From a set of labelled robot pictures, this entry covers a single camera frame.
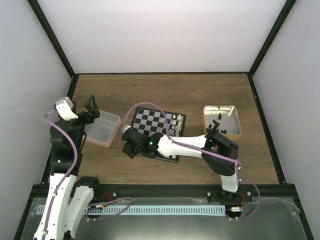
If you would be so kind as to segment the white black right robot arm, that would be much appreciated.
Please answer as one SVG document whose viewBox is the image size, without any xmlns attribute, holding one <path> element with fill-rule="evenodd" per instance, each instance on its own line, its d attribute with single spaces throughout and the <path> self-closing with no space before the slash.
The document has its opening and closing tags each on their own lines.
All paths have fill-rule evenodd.
<svg viewBox="0 0 320 240">
<path fill-rule="evenodd" d="M 240 196 L 237 168 L 239 147 L 216 130 L 194 137 L 168 136 L 155 133 L 146 136 L 126 125 L 122 128 L 123 152 L 129 158 L 142 155 L 147 158 L 187 156 L 203 159 L 221 179 L 223 198 L 229 202 Z"/>
</svg>

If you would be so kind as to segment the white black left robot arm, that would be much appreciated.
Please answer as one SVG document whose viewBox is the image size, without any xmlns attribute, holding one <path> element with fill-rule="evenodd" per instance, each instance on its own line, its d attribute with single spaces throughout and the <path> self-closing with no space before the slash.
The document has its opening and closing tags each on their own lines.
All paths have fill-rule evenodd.
<svg viewBox="0 0 320 240">
<path fill-rule="evenodd" d="M 85 111 L 76 112 L 69 97 L 55 102 L 42 119 L 50 124 L 51 160 L 49 189 L 42 218 L 33 235 L 35 240 L 73 240 L 90 202 L 102 196 L 96 177 L 77 180 L 86 140 L 86 125 L 100 117 L 94 95 L 86 101 Z"/>
</svg>

